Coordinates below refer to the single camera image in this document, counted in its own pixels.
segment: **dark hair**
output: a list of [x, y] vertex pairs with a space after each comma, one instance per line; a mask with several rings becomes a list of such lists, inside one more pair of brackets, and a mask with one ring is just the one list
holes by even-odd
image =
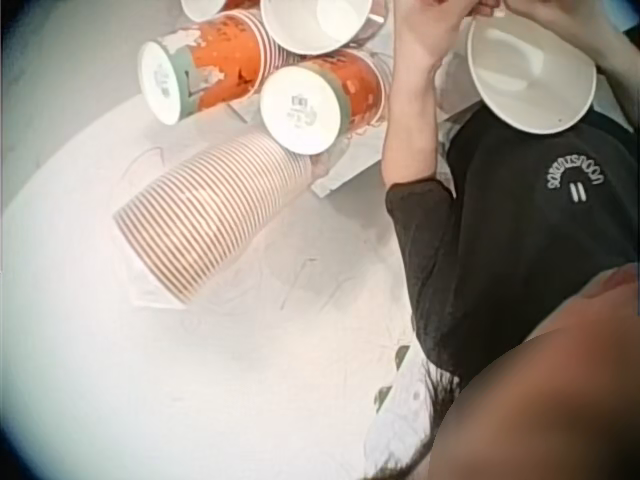
[[453, 402], [462, 391], [459, 380], [442, 370], [437, 373], [431, 368], [425, 369], [427, 401], [431, 403], [429, 414], [429, 435], [422, 441], [418, 450], [406, 465], [384, 465], [373, 477], [363, 480], [407, 480], [422, 461], [431, 453], [436, 435], [444, 417]]

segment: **person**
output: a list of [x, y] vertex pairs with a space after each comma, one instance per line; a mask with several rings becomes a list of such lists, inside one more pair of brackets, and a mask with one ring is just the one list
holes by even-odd
[[454, 195], [434, 78], [463, 18], [499, 3], [395, 1], [382, 176], [416, 335], [446, 375], [427, 379], [429, 436], [379, 480], [623, 478], [640, 458], [640, 54], [600, 0], [505, 0], [596, 62], [634, 132], [592, 110], [531, 135], [481, 107], [446, 152]]

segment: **black t-shirt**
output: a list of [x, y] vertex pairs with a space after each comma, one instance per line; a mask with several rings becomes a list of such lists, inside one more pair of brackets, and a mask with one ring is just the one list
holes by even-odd
[[601, 271], [638, 259], [637, 136], [596, 112], [551, 136], [486, 107], [438, 180], [387, 193], [416, 334], [434, 364], [472, 378]]

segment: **table surface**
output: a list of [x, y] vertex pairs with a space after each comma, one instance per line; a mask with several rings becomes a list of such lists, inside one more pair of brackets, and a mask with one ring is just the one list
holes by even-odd
[[412, 337], [376, 168], [326, 199], [300, 197], [186, 310], [134, 305], [119, 269], [111, 214], [132, 164], [157, 175], [241, 132], [234, 118], [168, 128], [138, 96], [5, 212], [3, 423], [55, 478], [364, 471], [375, 393]]

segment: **hand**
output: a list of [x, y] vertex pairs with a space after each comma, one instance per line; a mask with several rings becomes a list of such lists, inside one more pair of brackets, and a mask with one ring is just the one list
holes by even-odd
[[552, 31], [599, 63], [614, 27], [602, 0], [505, 0], [507, 8]]
[[395, 0], [396, 66], [420, 75], [437, 69], [465, 16], [493, 15], [500, 0]]

